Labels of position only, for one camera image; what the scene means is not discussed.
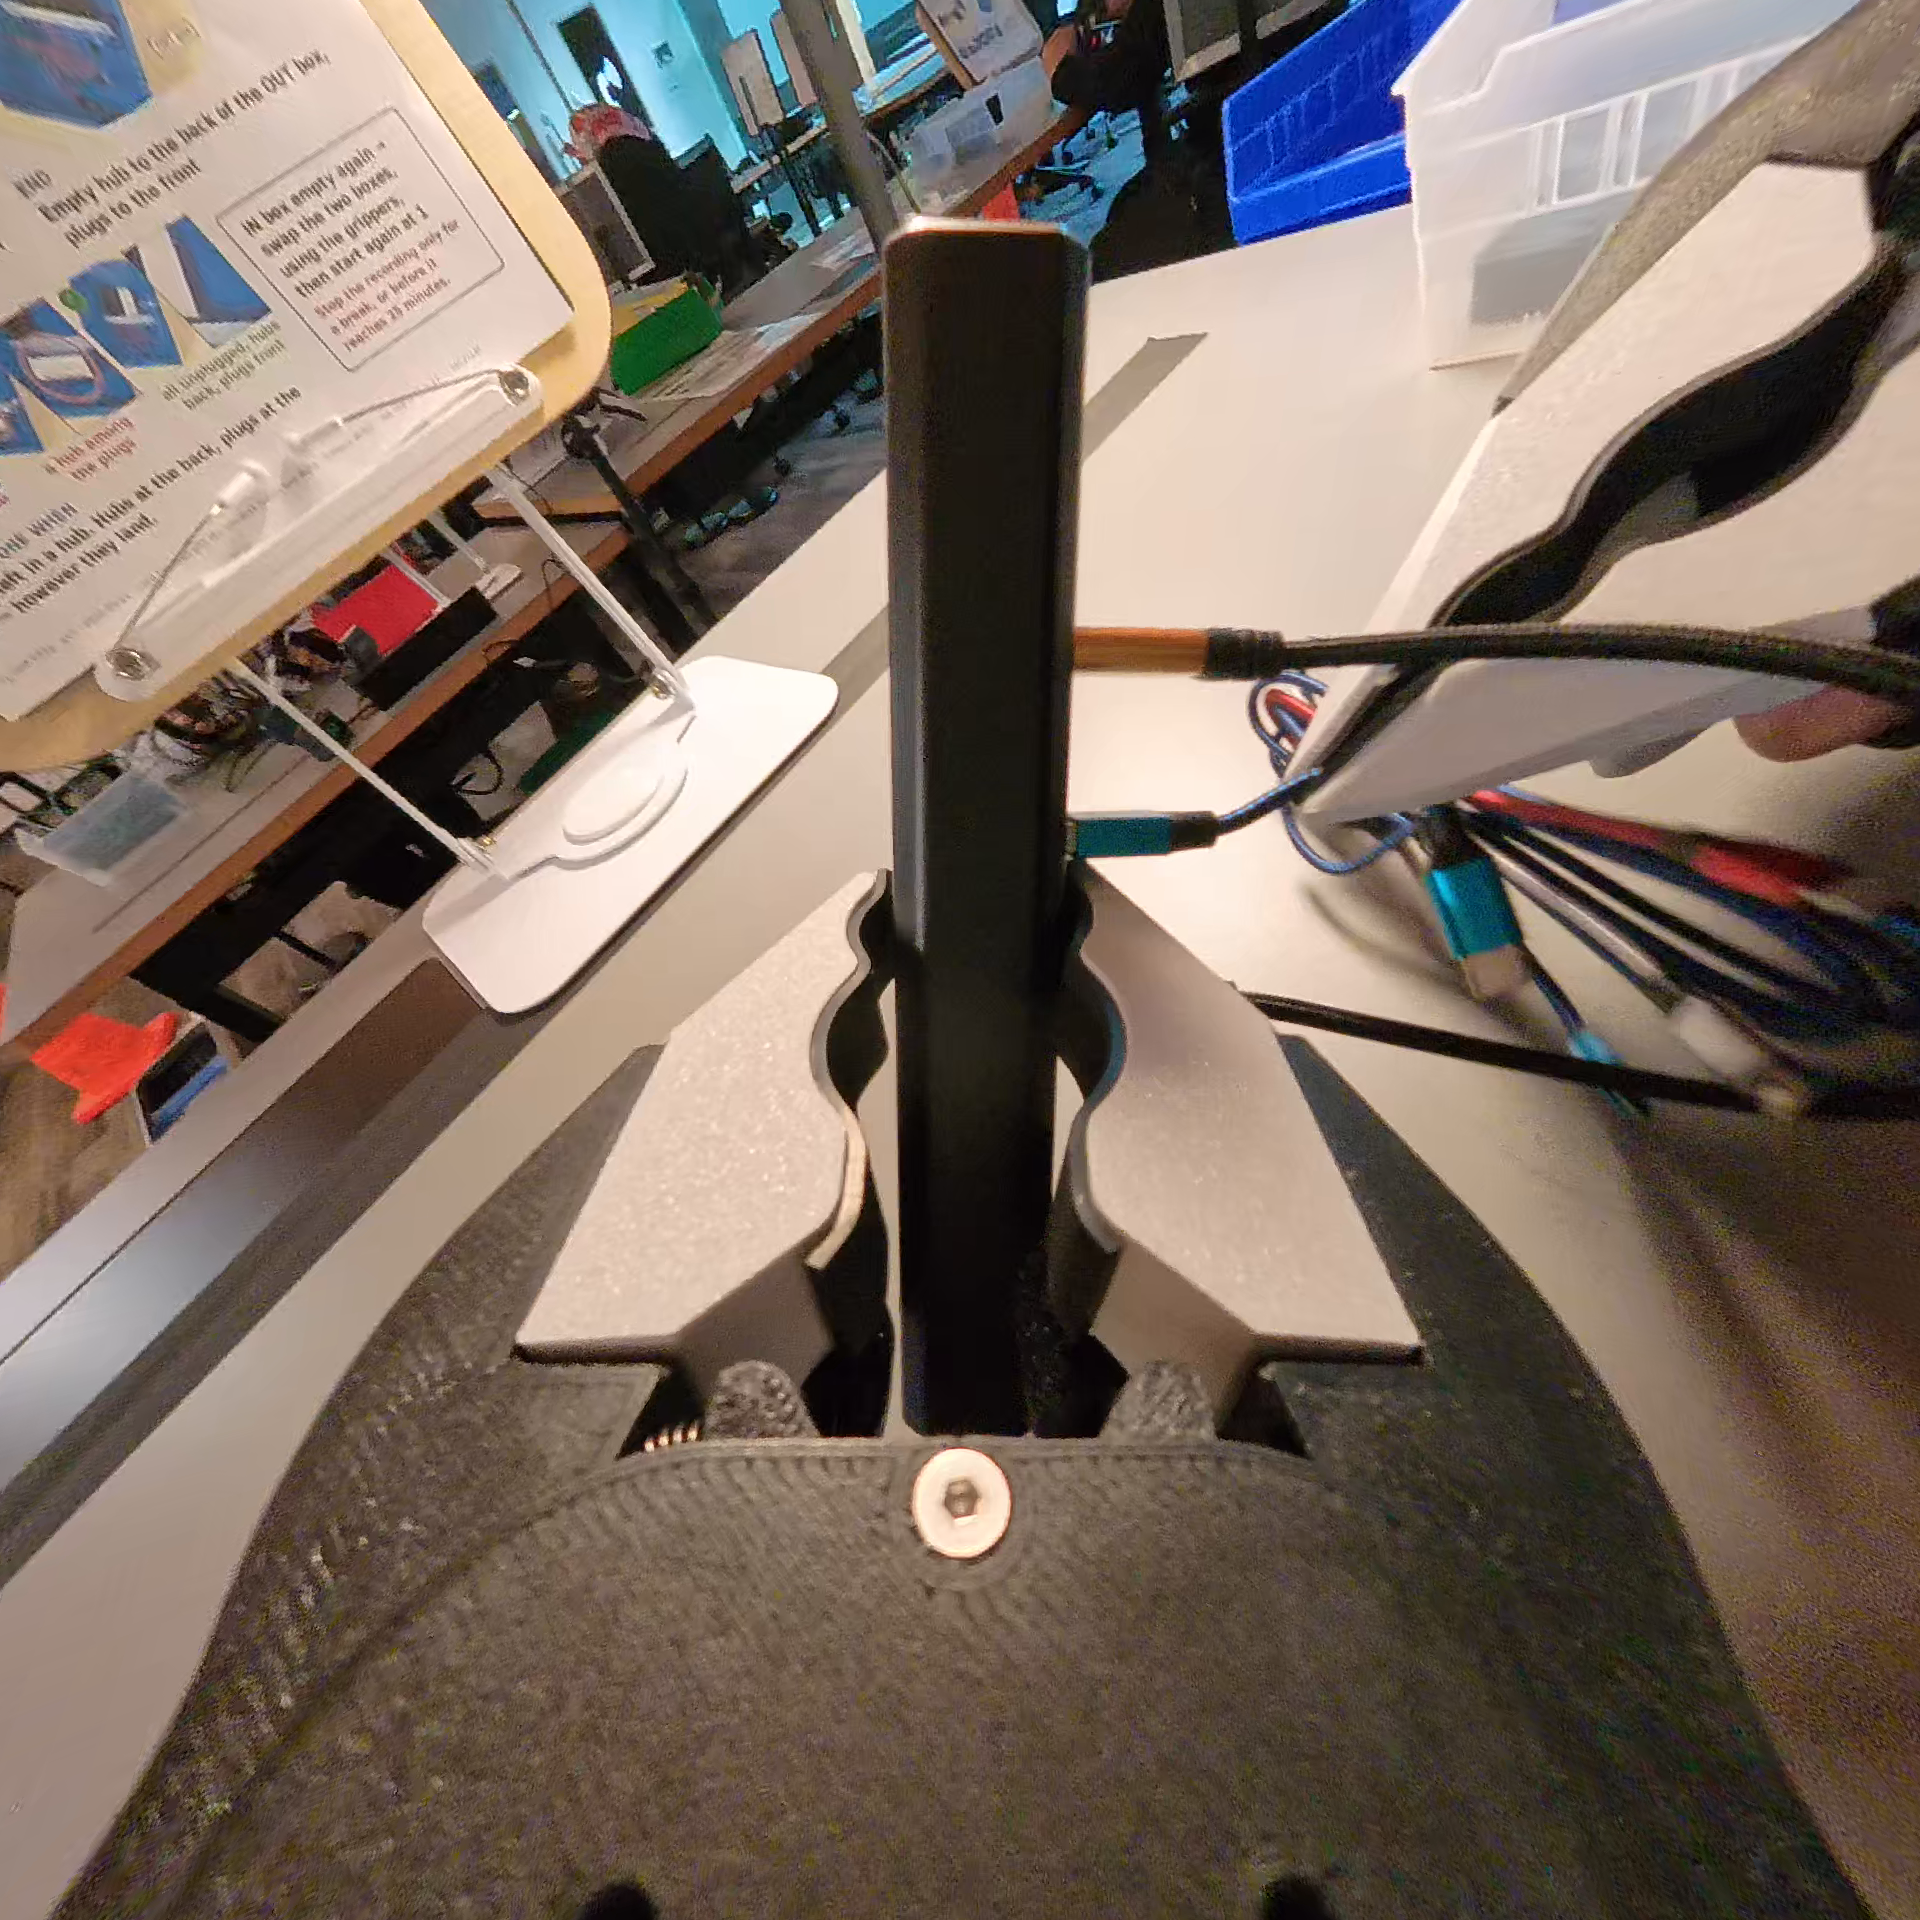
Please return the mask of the cardboard clipboard with paper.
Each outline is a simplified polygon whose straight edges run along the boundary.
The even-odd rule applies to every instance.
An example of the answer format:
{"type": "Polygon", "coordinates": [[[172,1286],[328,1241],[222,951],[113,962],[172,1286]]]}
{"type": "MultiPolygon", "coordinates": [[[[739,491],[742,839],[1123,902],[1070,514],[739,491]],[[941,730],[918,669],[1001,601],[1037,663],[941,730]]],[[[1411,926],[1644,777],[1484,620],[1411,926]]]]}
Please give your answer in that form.
{"type": "Polygon", "coordinates": [[[4,766],[126,741],[580,401],[588,243],[425,5],[3,5],[4,766]]]}

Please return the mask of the blue plastic bin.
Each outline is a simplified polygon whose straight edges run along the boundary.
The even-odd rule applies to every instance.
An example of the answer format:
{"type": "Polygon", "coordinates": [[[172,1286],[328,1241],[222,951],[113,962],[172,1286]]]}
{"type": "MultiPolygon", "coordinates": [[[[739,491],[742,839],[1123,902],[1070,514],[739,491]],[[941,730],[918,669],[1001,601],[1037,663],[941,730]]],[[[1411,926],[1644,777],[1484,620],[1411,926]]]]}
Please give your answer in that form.
{"type": "Polygon", "coordinates": [[[1224,106],[1238,247],[1406,206],[1397,83],[1456,3],[1357,3],[1224,106]]]}

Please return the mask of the orange traffic cone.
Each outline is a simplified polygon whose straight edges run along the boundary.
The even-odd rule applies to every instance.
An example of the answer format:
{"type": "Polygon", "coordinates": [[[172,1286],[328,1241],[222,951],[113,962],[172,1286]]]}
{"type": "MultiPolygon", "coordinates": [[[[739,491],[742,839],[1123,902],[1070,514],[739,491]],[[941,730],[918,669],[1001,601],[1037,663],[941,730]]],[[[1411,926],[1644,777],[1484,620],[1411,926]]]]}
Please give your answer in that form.
{"type": "Polygon", "coordinates": [[[33,1065],[76,1098],[72,1119],[91,1124],[137,1091],[181,1035],[181,1015],[161,1012],[145,1025],[108,1015],[77,1015],[33,1050],[33,1065]]]}

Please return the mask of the white poster board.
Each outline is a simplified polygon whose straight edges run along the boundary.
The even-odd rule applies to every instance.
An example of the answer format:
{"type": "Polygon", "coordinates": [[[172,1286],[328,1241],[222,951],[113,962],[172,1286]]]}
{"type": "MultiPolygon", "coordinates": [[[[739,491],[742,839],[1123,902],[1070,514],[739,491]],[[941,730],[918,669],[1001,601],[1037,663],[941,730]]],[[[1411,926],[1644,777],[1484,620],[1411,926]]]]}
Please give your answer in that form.
{"type": "Polygon", "coordinates": [[[917,3],[914,11],[962,89],[1040,58],[1043,29],[1026,3],[917,3]]]}

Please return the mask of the blue braided cable teal plug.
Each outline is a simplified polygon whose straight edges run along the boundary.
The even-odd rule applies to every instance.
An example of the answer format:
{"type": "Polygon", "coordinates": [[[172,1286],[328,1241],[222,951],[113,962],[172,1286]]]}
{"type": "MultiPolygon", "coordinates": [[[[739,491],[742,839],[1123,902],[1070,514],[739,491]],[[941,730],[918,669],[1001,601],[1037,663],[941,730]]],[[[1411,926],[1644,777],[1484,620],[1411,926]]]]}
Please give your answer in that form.
{"type": "Polygon", "coordinates": [[[1355,855],[1322,849],[1298,819],[1298,798],[1315,774],[1297,772],[1292,763],[1325,691],[1324,681],[1289,669],[1256,683],[1248,693],[1245,717],[1276,777],[1261,796],[1226,814],[1190,810],[1082,814],[1068,823],[1068,851],[1080,860],[1170,858],[1213,849],[1229,834],[1276,820],[1308,869],[1329,877],[1366,873],[1378,861],[1404,853],[1424,823],[1422,814],[1389,814],[1357,823],[1360,851],[1355,855]]]}

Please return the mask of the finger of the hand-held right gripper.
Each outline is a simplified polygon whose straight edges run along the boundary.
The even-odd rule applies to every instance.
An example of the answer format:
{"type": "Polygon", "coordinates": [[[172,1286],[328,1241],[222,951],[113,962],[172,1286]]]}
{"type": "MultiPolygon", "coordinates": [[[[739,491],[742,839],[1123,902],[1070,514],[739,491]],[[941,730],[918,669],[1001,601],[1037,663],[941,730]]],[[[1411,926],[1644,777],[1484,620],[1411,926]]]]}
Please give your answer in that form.
{"type": "MultiPolygon", "coordinates": [[[[1867,607],[1917,569],[1917,356],[1904,356],[1809,470],[1696,532],[1626,553],[1570,625],[1785,633],[1866,650],[1867,607]]],[[[1348,823],[1450,803],[1576,761],[1619,761],[1811,681],[1684,663],[1464,663],[1329,779],[1300,814],[1348,823]]]]}
{"type": "Polygon", "coordinates": [[[1432,622],[1770,631],[1915,591],[1915,158],[1768,159],[1557,354],[1432,523],[1432,622]]]}

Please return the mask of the grey metal pole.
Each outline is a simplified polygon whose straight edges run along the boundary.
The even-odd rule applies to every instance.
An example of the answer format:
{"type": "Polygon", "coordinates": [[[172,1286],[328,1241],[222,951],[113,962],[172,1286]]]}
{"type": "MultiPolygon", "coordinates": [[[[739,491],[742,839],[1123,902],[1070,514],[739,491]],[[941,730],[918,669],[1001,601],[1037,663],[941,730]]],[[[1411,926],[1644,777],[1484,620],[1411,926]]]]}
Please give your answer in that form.
{"type": "Polygon", "coordinates": [[[801,65],[822,110],[854,209],[881,257],[902,225],[902,215],[854,99],[857,86],[873,74],[857,5],[782,3],[780,6],[801,47],[801,65]]]}

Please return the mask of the clear plastic bin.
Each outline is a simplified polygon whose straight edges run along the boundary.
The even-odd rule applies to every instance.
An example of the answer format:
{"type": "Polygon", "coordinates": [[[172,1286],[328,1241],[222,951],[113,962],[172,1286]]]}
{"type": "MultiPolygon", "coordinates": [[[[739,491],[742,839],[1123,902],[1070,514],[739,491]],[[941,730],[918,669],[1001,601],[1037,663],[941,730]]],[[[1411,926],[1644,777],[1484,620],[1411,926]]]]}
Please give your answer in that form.
{"type": "Polygon", "coordinates": [[[1432,367],[1521,354],[1694,133],[1846,3],[1464,3],[1400,75],[1432,367]]]}

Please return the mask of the green bin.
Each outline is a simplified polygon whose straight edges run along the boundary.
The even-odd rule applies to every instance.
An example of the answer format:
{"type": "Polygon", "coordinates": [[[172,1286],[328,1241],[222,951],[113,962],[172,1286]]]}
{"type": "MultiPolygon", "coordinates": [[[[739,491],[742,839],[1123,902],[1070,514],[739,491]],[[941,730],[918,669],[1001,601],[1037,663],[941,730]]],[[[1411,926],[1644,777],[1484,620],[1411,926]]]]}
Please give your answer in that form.
{"type": "Polygon", "coordinates": [[[611,297],[608,383],[638,396],[722,337],[722,309],[707,277],[675,277],[611,297]]]}

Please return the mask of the red flat box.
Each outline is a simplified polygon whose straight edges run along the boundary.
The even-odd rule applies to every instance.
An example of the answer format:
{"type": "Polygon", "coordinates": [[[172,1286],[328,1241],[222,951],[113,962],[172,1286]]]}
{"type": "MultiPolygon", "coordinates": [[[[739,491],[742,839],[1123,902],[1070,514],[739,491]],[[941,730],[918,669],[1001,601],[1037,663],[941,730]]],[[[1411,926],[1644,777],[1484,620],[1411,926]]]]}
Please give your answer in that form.
{"type": "Polygon", "coordinates": [[[304,613],[353,659],[380,663],[420,633],[446,598],[417,571],[394,559],[366,567],[304,613]]]}

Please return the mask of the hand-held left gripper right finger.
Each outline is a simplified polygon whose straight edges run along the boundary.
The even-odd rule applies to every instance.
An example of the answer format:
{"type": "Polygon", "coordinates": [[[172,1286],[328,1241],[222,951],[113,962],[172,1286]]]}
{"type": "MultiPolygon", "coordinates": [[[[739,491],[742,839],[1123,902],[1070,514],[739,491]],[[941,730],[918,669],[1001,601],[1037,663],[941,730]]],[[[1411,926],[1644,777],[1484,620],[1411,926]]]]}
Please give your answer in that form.
{"type": "Polygon", "coordinates": [[[1074,869],[1058,1051],[1080,1105],[1046,1306],[1129,1377],[1188,1369],[1226,1421],[1270,1361],[1424,1340],[1274,1025],[1123,890],[1074,869]]]}

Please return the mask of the slim black USB hub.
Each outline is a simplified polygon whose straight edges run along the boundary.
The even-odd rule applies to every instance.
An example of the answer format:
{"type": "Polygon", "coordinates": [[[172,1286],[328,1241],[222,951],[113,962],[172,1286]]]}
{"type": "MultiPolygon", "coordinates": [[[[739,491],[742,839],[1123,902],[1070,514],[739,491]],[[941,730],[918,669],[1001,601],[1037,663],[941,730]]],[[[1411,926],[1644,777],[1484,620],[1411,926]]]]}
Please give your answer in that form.
{"type": "Polygon", "coordinates": [[[1028,1429],[1068,905],[1089,254],[917,219],[882,251],[902,1415],[1028,1429]]]}

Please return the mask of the person's right hand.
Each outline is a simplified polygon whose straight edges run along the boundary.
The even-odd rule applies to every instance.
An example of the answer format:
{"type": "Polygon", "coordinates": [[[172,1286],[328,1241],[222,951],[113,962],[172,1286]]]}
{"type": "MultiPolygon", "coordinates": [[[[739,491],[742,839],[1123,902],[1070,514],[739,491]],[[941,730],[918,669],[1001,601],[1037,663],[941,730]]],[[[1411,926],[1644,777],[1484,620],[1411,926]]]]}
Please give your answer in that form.
{"type": "Polygon", "coordinates": [[[1804,699],[1734,721],[1742,742],[1771,763],[1806,763],[1852,748],[1902,751],[1915,745],[1917,708],[1850,689],[1822,689],[1804,699]]]}

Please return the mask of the long wooden workbench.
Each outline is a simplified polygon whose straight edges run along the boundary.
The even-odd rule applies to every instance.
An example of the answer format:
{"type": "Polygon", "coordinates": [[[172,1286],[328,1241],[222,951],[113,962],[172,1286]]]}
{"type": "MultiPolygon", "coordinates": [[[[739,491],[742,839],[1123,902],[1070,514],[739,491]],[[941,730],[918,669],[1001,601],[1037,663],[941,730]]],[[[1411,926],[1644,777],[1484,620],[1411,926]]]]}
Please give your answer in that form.
{"type": "MultiPolygon", "coordinates": [[[[923,215],[949,221],[981,215],[1003,188],[1037,167],[1086,121],[1083,113],[1053,107],[1028,139],[987,150],[964,163],[947,186],[925,188],[923,215]]],[[[603,439],[620,479],[638,493],[654,490],[878,299],[881,259],[861,221],[842,221],[825,237],[808,243],[724,309],[722,340],[689,363],[693,371],[724,372],[720,386],[682,398],[660,419],[616,413],[603,439]]]]}

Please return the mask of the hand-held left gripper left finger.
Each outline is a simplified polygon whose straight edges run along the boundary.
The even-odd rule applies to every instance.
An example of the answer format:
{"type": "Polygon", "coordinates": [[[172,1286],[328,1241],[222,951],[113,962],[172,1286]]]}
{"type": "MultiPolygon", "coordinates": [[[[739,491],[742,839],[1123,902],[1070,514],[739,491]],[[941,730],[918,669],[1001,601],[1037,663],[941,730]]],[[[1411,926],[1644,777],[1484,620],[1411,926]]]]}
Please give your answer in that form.
{"type": "Polygon", "coordinates": [[[897,1325],[857,1105],[884,1068],[886,871],[861,871],[659,1050],[514,1356],[654,1362],[702,1401],[773,1365],[816,1419],[886,1413],[897,1325]]]}

